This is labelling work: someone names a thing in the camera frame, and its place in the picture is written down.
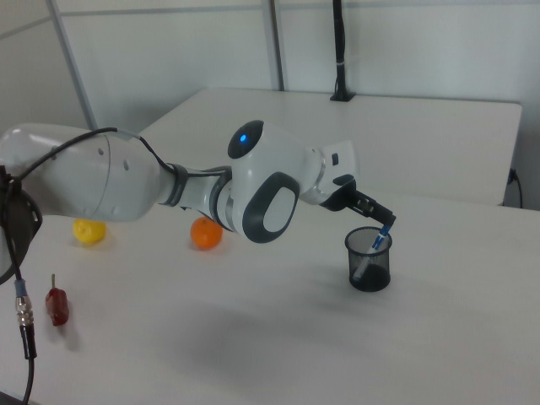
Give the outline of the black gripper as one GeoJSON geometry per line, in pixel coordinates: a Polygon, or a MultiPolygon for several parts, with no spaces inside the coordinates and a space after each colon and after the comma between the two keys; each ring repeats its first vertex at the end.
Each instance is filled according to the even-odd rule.
{"type": "Polygon", "coordinates": [[[339,176],[332,183],[337,190],[323,203],[325,209],[337,212],[349,208],[366,218],[375,218],[385,230],[392,228],[396,220],[394,213],[358,191],[353,176],[339,176]]]}

